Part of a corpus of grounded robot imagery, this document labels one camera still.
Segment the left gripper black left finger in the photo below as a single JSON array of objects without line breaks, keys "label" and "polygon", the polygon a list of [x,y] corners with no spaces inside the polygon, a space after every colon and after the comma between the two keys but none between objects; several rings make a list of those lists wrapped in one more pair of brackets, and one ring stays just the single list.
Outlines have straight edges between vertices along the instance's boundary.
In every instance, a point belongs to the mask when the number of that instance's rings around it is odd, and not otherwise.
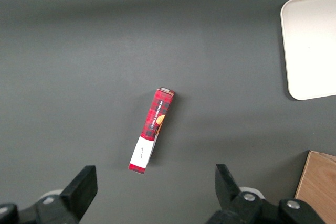
[{"label": "left gripper black left finger", "polygon": [[97,192],[96,167],[87,165],[64,189],[45,193],[28,208],[1,204],[1,223],[79,223]]}]

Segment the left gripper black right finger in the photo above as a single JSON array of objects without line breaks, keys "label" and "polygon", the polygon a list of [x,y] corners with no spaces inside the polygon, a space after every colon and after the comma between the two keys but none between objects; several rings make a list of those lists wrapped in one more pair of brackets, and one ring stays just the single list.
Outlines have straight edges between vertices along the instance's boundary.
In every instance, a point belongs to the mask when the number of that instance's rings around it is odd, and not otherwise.
[{"label": "left gripper black right finger", "polygon": [[221,210],[207,223],[324,223],[317,212],[299,199],[269,203],[258,190],[241,189],[225,164],[217,164],[215,190]]}]

